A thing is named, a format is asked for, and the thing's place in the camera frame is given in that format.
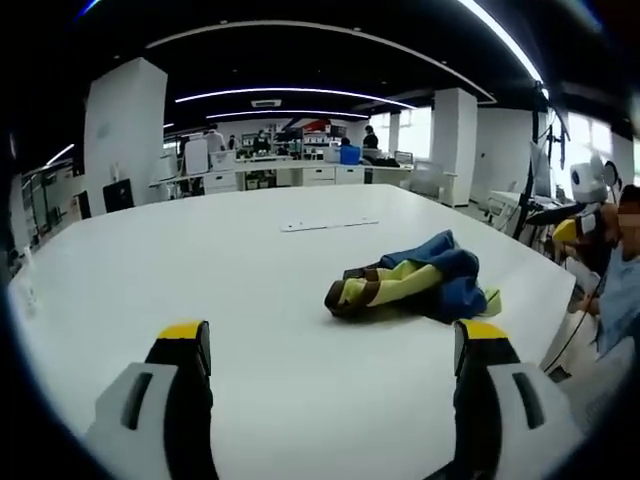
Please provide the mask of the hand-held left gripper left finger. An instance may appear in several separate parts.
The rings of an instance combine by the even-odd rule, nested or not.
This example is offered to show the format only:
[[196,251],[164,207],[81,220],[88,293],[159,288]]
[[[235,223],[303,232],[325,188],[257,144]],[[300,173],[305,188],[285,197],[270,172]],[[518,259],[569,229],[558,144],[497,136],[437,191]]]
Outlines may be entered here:
[[205,320],[167,327],[95,403],[86,446],[114,479],[216,479]]

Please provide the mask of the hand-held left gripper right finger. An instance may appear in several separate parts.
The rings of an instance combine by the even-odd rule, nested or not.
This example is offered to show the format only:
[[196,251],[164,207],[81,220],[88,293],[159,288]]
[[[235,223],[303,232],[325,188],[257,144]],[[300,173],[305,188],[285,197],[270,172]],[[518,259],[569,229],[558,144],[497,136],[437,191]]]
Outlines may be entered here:
[[546,479],[582,443],[566,395],[522,362],[506,333],[455,326],[454,479]]

